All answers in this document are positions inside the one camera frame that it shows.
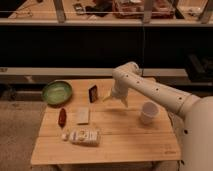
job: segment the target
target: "green bowl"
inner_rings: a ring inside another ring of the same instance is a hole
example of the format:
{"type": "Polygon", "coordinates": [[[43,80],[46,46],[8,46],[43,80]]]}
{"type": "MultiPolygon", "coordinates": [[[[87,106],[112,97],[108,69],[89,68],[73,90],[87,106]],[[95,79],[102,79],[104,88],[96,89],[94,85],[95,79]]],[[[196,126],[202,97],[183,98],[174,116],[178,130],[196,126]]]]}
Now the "green bowl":
{"type": "Polygon", "coordinates": [[[60,105],[70,99],[72,87],[65,81],[54,81],[42,90],[42,99],[49,105],[60,105]]]}

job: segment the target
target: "floor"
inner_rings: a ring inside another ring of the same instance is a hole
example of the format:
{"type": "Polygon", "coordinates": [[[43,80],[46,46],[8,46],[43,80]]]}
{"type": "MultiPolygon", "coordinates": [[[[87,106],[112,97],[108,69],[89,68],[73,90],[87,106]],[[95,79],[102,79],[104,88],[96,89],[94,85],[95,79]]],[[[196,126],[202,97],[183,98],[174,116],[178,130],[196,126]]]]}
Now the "floor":
{"type": "MultiPolygon", "coordinates": [[[[41,91],[11,93],[4,91],[0,99],[0,170],[2,171],[53,171],[50,166],[31,166],[30,158],[46,104],[42,102],[41,91]]],[[[181,145],[183,123],[169,113],[174,131],[181,145]]],[[[147,170],[151,163],[75,165],[64,170],[147,170]]],[[[177,162],[163,162],[158,171],[176,171],[177,162]]]]}

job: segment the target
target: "wooden table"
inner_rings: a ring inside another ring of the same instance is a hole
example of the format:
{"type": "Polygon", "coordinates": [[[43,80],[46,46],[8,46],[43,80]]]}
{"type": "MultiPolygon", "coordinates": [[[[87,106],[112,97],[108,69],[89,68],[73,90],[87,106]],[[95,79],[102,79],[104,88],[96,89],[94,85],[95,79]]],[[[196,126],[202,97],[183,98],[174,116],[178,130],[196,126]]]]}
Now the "wooden table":
{"type": "Polygon", "coordinates": [[[129,107],[119,100],[103,102],[101,99],[114,84],[112,79],[67,80],[73,87],[71,100],[63,107],[67,111],[67,124],[62,130],[57,122],[60,108],[47,106],[35,148],[33,165],[85,164],[179,160],[180,148],[167,112],[161,106],[151,125],[140,122],[142,104],[149,99],[130,89],[129,107]],[[99,100],[90,103],[88,89],[97,85],[99,100]],[[89,107],[89,126],[76,124],[79,107],[89,107]],[[93,127],[101,131],[98,147],[73,145],[62,141],[64,130],[76,127],[93,127]]]}

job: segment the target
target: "white cup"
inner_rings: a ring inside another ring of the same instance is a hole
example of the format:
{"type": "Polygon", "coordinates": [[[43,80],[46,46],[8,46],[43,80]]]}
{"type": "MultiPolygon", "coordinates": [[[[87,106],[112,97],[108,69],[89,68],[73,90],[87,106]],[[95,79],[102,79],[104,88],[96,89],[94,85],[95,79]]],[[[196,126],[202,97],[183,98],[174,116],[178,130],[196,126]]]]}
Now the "white cup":
{"type": "Polygon", "coordinates": [[[145,125],[148,125],[152,122],[154,117],[158,114],[159,110],[155,103],[145,102],[141,110],[141,122],[145,125]]]}

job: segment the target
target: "box on shelf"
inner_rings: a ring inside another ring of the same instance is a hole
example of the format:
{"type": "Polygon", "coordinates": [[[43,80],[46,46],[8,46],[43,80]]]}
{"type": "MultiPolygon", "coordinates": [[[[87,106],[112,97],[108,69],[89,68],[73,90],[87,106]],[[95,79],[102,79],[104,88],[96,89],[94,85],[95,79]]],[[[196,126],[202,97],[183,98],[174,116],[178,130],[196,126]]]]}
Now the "box on shelf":
{"type": "MultiPolygon", "coordinates": [[[[118,18],[141,18],[145,0],[114,0],[113,11],[118,18]]],[[[155,0],[152,18],[173,18],[175,9],[167,0],[155,0]]]]}

